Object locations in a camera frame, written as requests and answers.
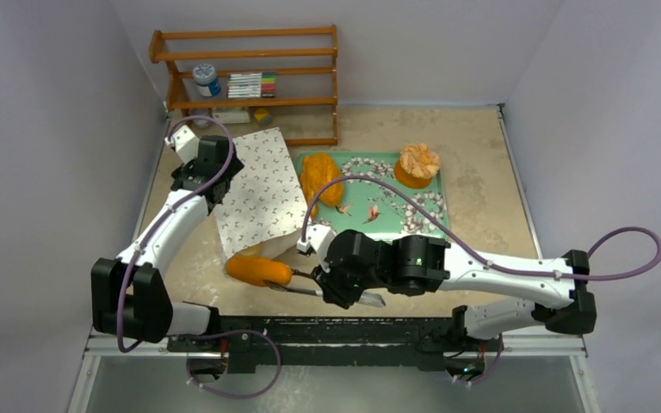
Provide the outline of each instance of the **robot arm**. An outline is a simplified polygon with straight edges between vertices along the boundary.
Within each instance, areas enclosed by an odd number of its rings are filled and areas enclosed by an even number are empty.
[[[184,164],[171,174],[174,182],[163,209],[131,246],[115,259],[101,258],[92,268],[93,324],[98,331],[117,331],[117,303],[126,274],[133,294],[125,298],[123,336],[159,342],[166,336],[201,335],[218,329],[217,309],[171,302],[163,275],[184,240],[222,201],[231,179],[244,166],[235,153],[220,179],[202,189],[226,160],[228,140],[218,136],[198,139],[183,126],[167,143]],[[439,238],[407,236],[384,243],[358,231],[336,235],[330,227],[312,225],[307,240],[298,242],[298,250],[318,255],[319,265],[310,274],[321,288],[316,295],[343,308],[355,303],[383,306],[378,294],[367,291],[373,288],[408,296],[474,290],[512,297],[454,309],[459,337],[487,340],[506,330],[539,324],[551,331],[583,334],[591,332],[596,321],[594,299],[585,282],[499,273]],[[139,255],[131,267],[136,251]],[[493,254],[484,257],[510,268],[575,274],[588,274],[589,270],[581,251],[545,261]]]
[[[596,306],[585,281],[500,273],[440,238],[411,235],[384,243],[353,230],[336,235],[323,225],[311,226],[307,234],[306,241],[298,242],[298,250],[318,255],[320,265],[312,277],[323,290],[323,300],[343,308],[349,308],[359,294],[371,288],[408,296],[473,290],[512,298],[454,309],[460,336],[487,340],[532,325],[545,325],[550,331],[565,334],[585,334],[594,329]],[[583,251],[573,250],[552,260],[483,256],[508,268],[589,273]]]
[[[227,138],[199,139],[183,126],[167,142],[183,165],[171,174],[174,182],[164,207],[128,248],[115,259],[99,259],[92,268],[93,324],[98,331],[117,331],[120,285],[136,251],[140,254],[128,275],[133,294],[126,295],[122,312],[124,336],[159,342],[166,336],[202,334],[212,322],[218,322],[216,309],[171,302],[163,275],[188,235],[222,201],[231,179],[244,166],[235,153],[220,179],[194,194],[221,169],[229,151]]]

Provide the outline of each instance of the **patterned paper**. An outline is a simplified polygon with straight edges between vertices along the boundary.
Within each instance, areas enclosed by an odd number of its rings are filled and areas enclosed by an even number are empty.
[[[234,139],[244,169],[232,179],[222,204],[214,209],[224,256],[274,240],[282,247],[265,248],[263,256],[276,256],[293,246],[300,234],[307,204],[300,190],[290,153],[279,128]]]

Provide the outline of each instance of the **green tray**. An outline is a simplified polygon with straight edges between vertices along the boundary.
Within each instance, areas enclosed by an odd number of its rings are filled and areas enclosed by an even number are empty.
[[[295,157],[293,164],[298,175],[302,170],[303,158],[317,152],[302,152]],[[444,186],[440,174],[434,177],[427,188],[411,189],[394,178],[394,165],[398,160],[398,152],[324,152],[336,161],[336,165],[344,175],[372,176],[388,182],[395,188],[401,189],[404,194],[424,206],[424,209],[433,217],[449,227]],[[340,213],[336,208],[327,207],[319,202],[318,215],[313,219],[313,223],[329,225],[339,232],[348,229],[363,231],[371,238],[385,241],[408,234],[444,237],[437,227],[405,200],[372,182],[346,181],[340,207],[342,206],[349,206],[348,214]],[[376,219],[365,222],[369,219],[369,210],[373,206],[377,206],[379,215]]]

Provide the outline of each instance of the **wooden shelf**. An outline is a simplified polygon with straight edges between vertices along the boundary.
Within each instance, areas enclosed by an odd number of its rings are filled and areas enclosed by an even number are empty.
[[[171,52],[167,40],[195,40],[195,39],[227,39],[239,37],[270,37],[270,36],[330,36],[332,47],[319,47],[307,49],[268,49],[268,50],[224,50],[224,51],[197,51],[197,52]],[[267,28],[259,30],[217,30],[210,32],[173,32],[163,33],[160,30],[153,32],[151,45],[148,50],[151,62],[165,62],[169,71],[169,90],[166,94],[166,106],[169,110],[181,109],[184,116],[194,108],[260,108],[279,106],[320,106],[333,107],[333,134],[328,139],[289,139],[288,146],[302,145],[337,145],[338,144],[338,84],[336,60],[338,57],[338,35],[336,25],[322,28]],[[273,71],[278,76],[296,75],[330,75],[332,81],[331,96],[320,97],[293,97],[293,98],[264,98],[264,99],[224,99],[192,102],[188,98],[185,79],[193,77],[190,71],[179,71],[176,61],[204,60],[204,59],[247,59],[247,58],[290,58],[299,56],[328,56],[330,66],[322,67],[295,67],[278,69],[256,69],[239,71],[217,71],[220,77],[227,77],[230,73],[252,73]]]
[[[294,58],[301,56],[333,56],[332,47],[318,49],[276,49],[276,50],[224,50],[217,52],[161,52],[153,55],[151,61],[168,62],[176,60],[203,59],[247,59],[247,58]]]
[[[261,28],[259,30],[214,30],[212,32],[164,33],[164,40],[224,39],[233,37],[313,36],[335,33],[336,27],[326,28]]]
[[[265,108],[277,106],[333,106],[336,104],[336,99],[332,97],[285,97],[270,99],[224,99],[221,101],[174,102],[173,107],[176,109]]]
[[[286,75],[325,75],[333,73],[333,67],[294,67],[289,69],[244,69],[237,71],[217,71],[219,77],[227,77],[230,73],[258,73],[263,71],[273,71],[278,76]],[[178,76],[181,79],[190,79],[194,75],[190,71],[180,71]]]

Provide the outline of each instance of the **small yellow object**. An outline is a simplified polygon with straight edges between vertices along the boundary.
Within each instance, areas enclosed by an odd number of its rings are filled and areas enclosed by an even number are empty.
[[[258,287],[266,287],[266,281],[286,286],[293,278],[293,270],[287,264],[261,256],[233,256],[226,262],[226,273]]]
[[[300,172],[300,187],[306,202],[310,204],[312,197],[328,182],[341,176],[341,170],[336,162],[325,152],[314,153],[303,158],[303,170]],[[343,183],[339,182],[325,190],[320,195],[320,201],[328,207],[337,207],[343,199]],[[315,217],[318,209],[314,207],[311,216]]]
[[[259,123],[260,125],[263,125],[263,126],[267,125],[268,123],[270,123],[272,121],[272,115],[269,114],[269,111],[265,108],[259,108],[259,109],[255,110],[255,113],[252,114],[252,116],[255,117],[255,120],[257,121],[257,123]]]

